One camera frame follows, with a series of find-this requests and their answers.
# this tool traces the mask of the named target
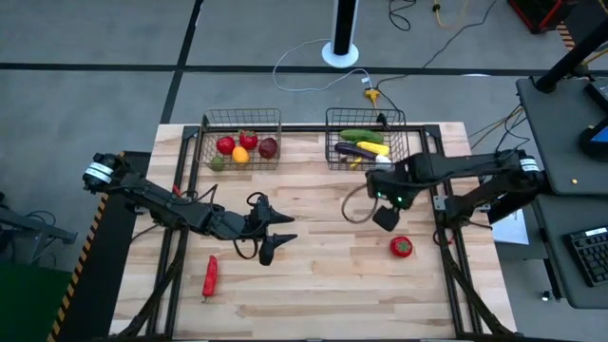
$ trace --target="gray floor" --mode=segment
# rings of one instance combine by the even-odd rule
[[[430,1],[404,14],[410,32],[393,28],[385,0],[361,0],[356,44],[359,65],[419,67],[452,30],[438,29]],[[461,2],[444,2],[444,20],[457,20]],[[174,64],[194,0],[0,2],[0,62]],[[466,21],[481,20],[489,1],[470,0]],[[189,54],[190,65],[272,65],[288,48],[326,38],[331,1],[207,0]],[[304,47],[286,65],[321,66],[321,45]],[[486,24],[466,30],[431,67],[547,68],[565,48],[555,32],[533,36],[505,1]],[[171,81],[170,73],[0,71],[0,189],[26,213],[49,210],[58,225],[81,232],[73,246],[57,245],[57,267],[71,270],[98,199],[82,190],[93,153],[150,151]],[[336,75],[279,75],[284,86],[323,86]],[[371,75],[374,82],[386,75]],[[267,74],[186,73],[171,123],[198,123],[210,107],[278,107],[283,122],[322,122],[332,106],[368,107],[361,77],[322,92],[275,88]],[[411,76],[382,85],[411,122],[462,121],[467,131],[494,122],[518,104],[516,78]],[[530,136],[527,123],[517,128]],[[475,152],[493,151],[495,132]],[[507,140],[504,148],[517,140]],[[533,142],[525,149],[538,156]],[[543,303],[542,264],[516,261],[499,249],[507,290],[521,332],[541,337],[605,340],[608,312],[575,311]],[[43,259],[52,267],[52,259]]]

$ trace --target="wooden table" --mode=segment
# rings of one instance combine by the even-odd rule
[[[470,154],[462,123],[439,125],[448,156]],[[182,128],[161,125],[152,152],[148,178],[167,189],[174,178]],[[420,137],[409,133],[408,140],[411,152],[419,152]],[[340,205],[353,187],[363,183],[363,173],[329,170],[324,143],[322,133],[284,133],[276,171],[214,173],[201,166],[199,192],[218,183],[215,202],[246,214],[246,197],[261,191],[277,211],[295,217],[293,223],[271,226],[271,233],[297,233],[299,237],[277,250],[273,264],[264,267],[256,259],[238,257],[229,241],[190,233],[175,338],[454,336],[440,252],[431,239],[435,223],[428,191],[418,196],[410,210],[401,212],[394,233],[385,232],[372,221],[348,223],[340,214]],[[189,167],[185,170],[184,184]],[[452,184],[456,194],[463,194],[478,182],[467,179]],[[369,212],[371,200],[363,193],[349,203],[350,214]],[[487,223],[482,214],[472,220]],[[150,218],[140,218],[134,234],[150,225]],[[468,226],[463,234],[475,288],[503,324],[515,331],[491,231]],[[396,235],[406,235],[413,242],[414,253],[409,258],[390,256],[389,241]],[[131,245],[113,333],[128,324],[151,294],[161,244],[162,229],[157,229]],[[252,251],[249,245],[243,247],[244,254]],[[210,255],[219,261],[217,294],[201,303]],[[161,306],[159,329],[168,293]],[[466,302],[462,293],[459,296],[470,331]]]

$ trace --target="eggplant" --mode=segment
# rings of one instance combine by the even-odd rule
[[[375,153],[366,151],[363,148],[359,148],[348,142],[339,142],[333,147],[333,149],[335,150],[335,152],[340,153],[340,154],[346,154],[346,155],[351,155],[351,156],[355,156],[355,157],[362,157],[362,158],[365,158],[365,159],[371,160],[371,161],[376,160]]]

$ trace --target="white paper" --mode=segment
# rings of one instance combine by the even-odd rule
[[[494,241],[530,244],[522,209],[492,224]]]

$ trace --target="metal wire basket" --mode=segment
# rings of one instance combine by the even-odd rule
[[[337,143],[351,143],[340,137],[344,129],[367,129],[382,133],[383,145],[389,147],[388,158],[398,162],[408,156],[409,148],[404,147],[407,140],[406,115],[395,109],[329,108],[325,112],[325,158],[331,170],[367,171],[377,167],[375,161],[342,155],[335,151]]]
[[[249,162],[237,163],[232,156],[219,153],[216,143],[223,137],[232,137],[237,146],[240,130],[255,131],[257,146],[249,152]],[[202,144],[199,162],[212,168],[212,159],[220,157],[223,170],[275,170],[281,150],[281,112],[274,108],[209,109],[202,115],[200,124]],[[267,138],[276,141],[276,154],[271,159],[262,158],[258,147]]]

